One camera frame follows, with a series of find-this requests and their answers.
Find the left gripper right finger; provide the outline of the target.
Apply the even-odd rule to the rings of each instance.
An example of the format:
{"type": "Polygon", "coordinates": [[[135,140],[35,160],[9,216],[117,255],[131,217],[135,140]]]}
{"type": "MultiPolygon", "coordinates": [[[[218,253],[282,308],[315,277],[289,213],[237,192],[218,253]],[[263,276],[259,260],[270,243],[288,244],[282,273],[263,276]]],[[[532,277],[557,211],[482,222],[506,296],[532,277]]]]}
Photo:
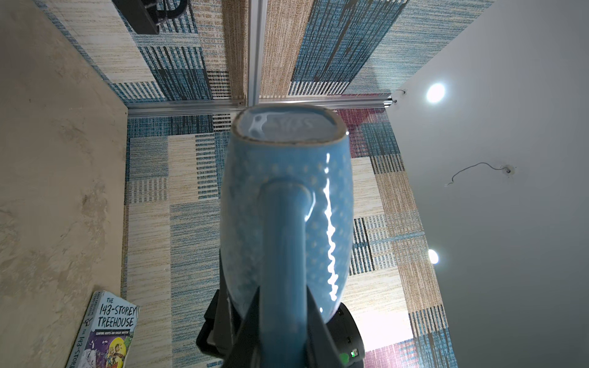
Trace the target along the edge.
{"type": "Polygon", "coordinates": [[[331,334],[324,323],[310,288],[307,288],[307,341],[305,345],[305,363],[309,368],[342,368],[331,334]]]}

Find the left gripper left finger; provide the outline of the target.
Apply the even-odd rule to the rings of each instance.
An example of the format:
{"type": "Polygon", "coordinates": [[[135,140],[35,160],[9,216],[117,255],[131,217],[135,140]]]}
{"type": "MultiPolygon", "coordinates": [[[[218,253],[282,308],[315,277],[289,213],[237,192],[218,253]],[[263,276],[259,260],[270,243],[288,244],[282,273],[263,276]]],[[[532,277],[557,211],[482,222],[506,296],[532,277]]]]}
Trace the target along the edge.
{"type": "Polygon", "coordinates": [[[246,316],[241,320],[239,329],[235,328],[233,303],[230,297],[220,299],[221,310],[225,312],[223,328],[231,337],[233,345],[225,355],[223,367],[260,367],[261,348],[259,334],[259,299],[260,288],[254,294],[246,316]]]}

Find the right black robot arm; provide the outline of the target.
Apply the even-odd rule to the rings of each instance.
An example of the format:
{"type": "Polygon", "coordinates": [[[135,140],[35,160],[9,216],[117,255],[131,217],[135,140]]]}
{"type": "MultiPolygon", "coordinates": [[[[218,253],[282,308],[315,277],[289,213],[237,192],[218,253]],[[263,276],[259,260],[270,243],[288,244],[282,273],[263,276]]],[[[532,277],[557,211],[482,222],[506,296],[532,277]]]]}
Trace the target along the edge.
{"type": "Polygon", "coordinates": [[[181,0],[174,9],[158,9],[158,1],[113,0],[117,10],[138,35],[158,35],[160,26],[183,15],[190,2],[181,0]]]}

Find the blue speckled ceramic mug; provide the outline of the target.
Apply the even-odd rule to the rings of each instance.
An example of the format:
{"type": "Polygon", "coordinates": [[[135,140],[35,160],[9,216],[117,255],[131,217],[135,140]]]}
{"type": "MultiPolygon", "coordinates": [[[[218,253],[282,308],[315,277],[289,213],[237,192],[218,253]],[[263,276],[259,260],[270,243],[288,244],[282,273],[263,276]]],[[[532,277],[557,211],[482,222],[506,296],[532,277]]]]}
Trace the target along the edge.
{"type": "Polygon", "coordinates": [[[241,319],[260,288],[260,367],[306,367],[307,288],[335,315],[353,245],[349,133],[332,110],[267,104],[231,125],[220,195],[220,261],[241,319]]]}

